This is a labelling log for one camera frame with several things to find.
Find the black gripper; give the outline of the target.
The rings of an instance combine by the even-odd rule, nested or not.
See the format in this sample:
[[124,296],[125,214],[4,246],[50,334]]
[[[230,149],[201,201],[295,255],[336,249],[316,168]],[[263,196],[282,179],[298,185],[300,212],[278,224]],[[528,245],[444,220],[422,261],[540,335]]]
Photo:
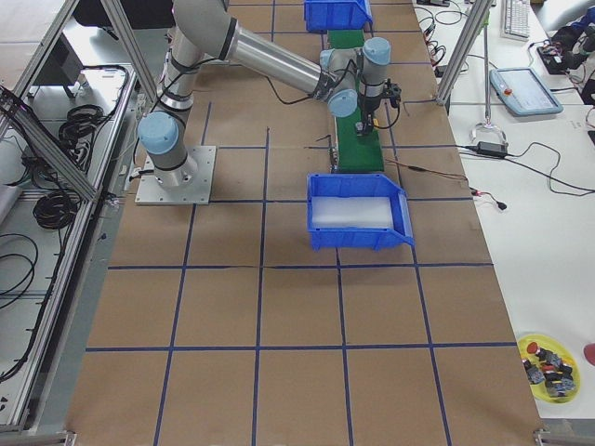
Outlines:
[[362,114],[363,136],[371,135],[376,130],[376,118],[374,113],[380,107],[382,96],[368,97],[360,96],[360,110]]

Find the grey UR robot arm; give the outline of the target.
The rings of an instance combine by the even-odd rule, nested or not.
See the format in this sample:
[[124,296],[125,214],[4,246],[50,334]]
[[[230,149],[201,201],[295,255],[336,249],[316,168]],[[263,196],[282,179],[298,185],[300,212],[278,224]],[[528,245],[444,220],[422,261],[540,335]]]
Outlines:
[[335,172],[383,171],[376,111],[384,100],[393,108],[401,100],[400,87],[387,75],[388,40],[360,37],[357,44],[341,46],[346,30],[329,26],[331,46],[313,62],[244,28],[224,1],[176,1],[172,13],[176,30],[164,78],[138,127],[160,186],[187,186],[198,172],[182,140],[193,104],[192,84],[200,69],[216,60],[240,64],[269,83],[279,81],[303,92],[305,99],[326,103],[337,124]]

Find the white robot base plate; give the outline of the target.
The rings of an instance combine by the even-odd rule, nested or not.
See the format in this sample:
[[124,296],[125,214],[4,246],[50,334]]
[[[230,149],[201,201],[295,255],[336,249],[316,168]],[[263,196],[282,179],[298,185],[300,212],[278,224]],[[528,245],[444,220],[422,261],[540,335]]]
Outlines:
[[192,146],[187,152],[186,163],[175,171],[155,169],[152,159],[146,158],[144,168],[153,173],[140,178],[136,204],[209,204],[217,147]]

